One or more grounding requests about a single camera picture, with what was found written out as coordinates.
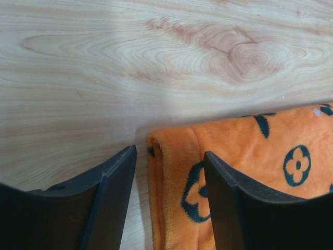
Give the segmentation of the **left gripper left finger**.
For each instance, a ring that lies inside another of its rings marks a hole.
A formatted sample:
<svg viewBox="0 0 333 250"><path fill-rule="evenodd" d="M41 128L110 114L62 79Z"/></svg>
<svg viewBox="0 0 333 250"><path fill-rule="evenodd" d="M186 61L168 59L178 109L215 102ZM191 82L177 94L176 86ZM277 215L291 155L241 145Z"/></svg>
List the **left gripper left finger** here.
<svg viewBox="0 0 333 250"><path fill-rule="evenodd" d="M119 249L136 158L127 146L46 190L1 184L1 249Z"/></svg>

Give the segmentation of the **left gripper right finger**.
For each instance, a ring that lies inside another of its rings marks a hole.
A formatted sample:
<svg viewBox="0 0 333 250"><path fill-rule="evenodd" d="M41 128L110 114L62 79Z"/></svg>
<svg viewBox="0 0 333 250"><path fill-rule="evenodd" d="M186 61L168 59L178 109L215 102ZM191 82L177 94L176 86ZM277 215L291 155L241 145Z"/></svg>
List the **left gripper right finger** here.
<svg viewBox="0 0 333 250"><path fill-rule="evenodd" d="M213 152L204 155L204 174L216 249L332 249L332 193L280 192Z"/></svg>

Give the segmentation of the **orange monogram pillowcase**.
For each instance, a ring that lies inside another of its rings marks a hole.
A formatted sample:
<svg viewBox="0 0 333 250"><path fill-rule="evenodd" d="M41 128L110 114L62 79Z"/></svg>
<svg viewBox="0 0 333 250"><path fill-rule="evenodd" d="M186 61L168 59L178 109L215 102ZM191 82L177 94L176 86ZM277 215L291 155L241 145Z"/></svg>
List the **orange monogram pillowcase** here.
<svg viewBox="0 0 333 250"><path fill-rule="evenodd" d="M154 249L215 249L203 158L214 152L302 198L332 191L332 103L156 130L148 137Z"/></svg>

